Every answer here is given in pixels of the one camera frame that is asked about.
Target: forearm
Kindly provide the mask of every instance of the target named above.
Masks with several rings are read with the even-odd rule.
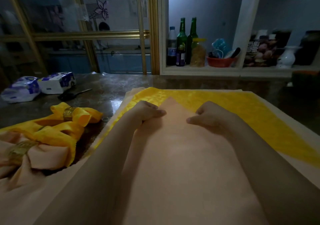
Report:
[[[271,224],[319,221],[320,190],[239,117],[225,127]]]
[[[107,222],[134,131],[140,124],[131,113],[123,115],[36,224]]]

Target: green glass bottle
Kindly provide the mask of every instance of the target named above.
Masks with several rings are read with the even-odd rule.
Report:
[[[183,67],[185,63],[187,35],[186,35],[186,18],[181,18],[180,32],[177,36],[177,61],[176,66]]]
[[[192,45],[192,40],[194,38],[198,38],[198,35],[197,35],[197,18],[196,17],[192,18],[190,34],[188,35],[188,38],[187,38],[187,41],[186,41],[186,64],[190,64],[190,60],[191,60],[191,45]]]

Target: pink flower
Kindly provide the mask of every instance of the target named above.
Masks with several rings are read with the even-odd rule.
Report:
[[[63,14],[59,13],[58,6],[54,6],[54,11],[50,11],[50,14],[51,14],[52,22],[54,24],[57,24],[60,27],[62,27],[63,26],[63,23],[62,23]]]
[[[97,14],[101,14],[104,20],[109,18],[109,14],[107,10],[107,1],[104,1],[104,3],[102,3],[100,0],[97,0],[97,4],[99,7],[95,9],[95,12]]]

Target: hand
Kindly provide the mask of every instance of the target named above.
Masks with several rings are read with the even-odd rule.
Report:
[[[134,118],[137,118],[139,123],[142,124],[143,121],[151,118],[162,117],[167,112],[165,110],[159,110],[158,106],[142,100],[129,110],[128,113],[133,114]]]
[[[222,126],[227,120],[236,116],[225,108],[211,102],[205,102],[196,111],[196,116],[186,119],[186,122],[198,126]]]

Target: yellow lid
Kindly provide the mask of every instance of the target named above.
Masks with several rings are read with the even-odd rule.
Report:
[[[206,41],[207,39],[205,39],[205,38],[193,38],[193,40],[192,41]]]

